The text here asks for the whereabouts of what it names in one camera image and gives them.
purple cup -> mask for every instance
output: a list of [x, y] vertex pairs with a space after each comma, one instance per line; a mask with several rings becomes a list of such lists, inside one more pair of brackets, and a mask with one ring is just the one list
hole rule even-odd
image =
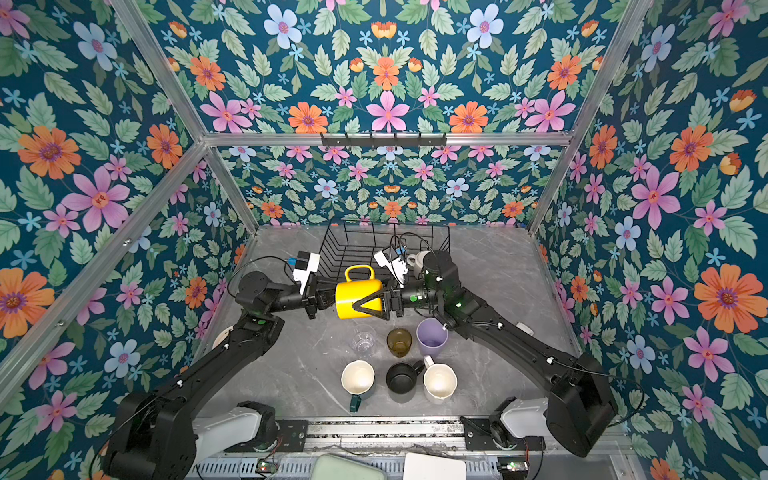
[[436, 356], [448, 342], [448, 330], [444, 329], [437, 319], [424, 319], [416, 327], [416, 339], [419, 341], [419, 351], [422, 355]]

table surface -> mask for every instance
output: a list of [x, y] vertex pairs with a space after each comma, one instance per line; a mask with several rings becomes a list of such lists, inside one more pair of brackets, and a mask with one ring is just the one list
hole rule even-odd
[[[276, 255], [293, 257], [299, 250], [319, 251], [325, 227], [264, 227], [250, 258]], [[537, 339], [555, 348], [575, 353], [570, 325], [561, 315], [552, 288], [541, 272], [537, 247], [524, 229], [453, 227], [452, 259], [458, 266], [462, 284], [483, 297], [511, 323], [523, 322]], [[283, 266], [276, 260], [263, 260], [245, 270], [262, 270], [277, 282], [284, 282]], [[233, 300], [223, 300], [225, 308], [212, 325], [207, 339], [233, 325], [240, 309]], [[335, 308], [318, 312], [308, 319], [303, 310], [281, 313], [285, 326], [277, 344], [266, 355], [235, 375], [203, 408], [200, 415], [216, 415], [232, 409], [238, 402], [252, 400], [273, 406], [278, 417], [319, 417], [355, 415], [349, 412], [350, 395], [341, 385], [344, 366], [359, 359], [351, 348], [358, 326], [376, 332], [372, 353], [363, 357], [376, 372], [369, 399], [357, 415], [487, 415], [507, 397], [541, 397], [541, 393], [515, 367], [484, 346], [451, 333], [437, 362], [451, 366], [458, 377], [458, 388], [451, 399], [434, 405], [416, 387], [412, 400], [405, 404], [389, 397], [385, 375], [397, 362], [420, 359], [415, 344], [403, 359], [397, 359], [386, 346], [387, 333], [405, 327], [414, 337], [423, 319], [412, 310], [402, 318], [341, 320]]]

black wire rack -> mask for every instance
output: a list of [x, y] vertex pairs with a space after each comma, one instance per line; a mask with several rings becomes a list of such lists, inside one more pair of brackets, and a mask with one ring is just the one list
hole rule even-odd
[[[447, 225], [332, 224], [328, 226], [320, 247], [319, 274], [343, 282], [346, 280], [344, 270], [348, 267], [370, 265], [376, 272], [376, 278], [390, 278], [392, 274], [385, 266], [379, 266], [373, 255], [379, 250], [396, 250], [401, 247], [406, 249], [406, 255], [422, 250], [445, 250], [450, 253], [451, 230]], [[368, 269], [349, 272], [352, 280], [364, 280], [369, 275]]]

black mug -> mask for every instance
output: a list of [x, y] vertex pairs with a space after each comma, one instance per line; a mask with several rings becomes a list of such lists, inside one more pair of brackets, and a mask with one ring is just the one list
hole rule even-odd
[[386, 373], [386, 385], [389, 396], [397, 403], [405, 403], [413, 398], [416, 380], [419, 373], [424, 371], [424, 362], [419, 360], [412, 366], [408, 363], [396, 363], [389, 367]]

white cup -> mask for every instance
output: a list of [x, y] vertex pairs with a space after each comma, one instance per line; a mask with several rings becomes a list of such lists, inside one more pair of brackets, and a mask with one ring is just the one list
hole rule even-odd
[[429, 355], [424, 357], [424, 365], [424, 395], [430, 402], [440, 405], [456, 391], [458, 379], [451, 367], [435, 363]]

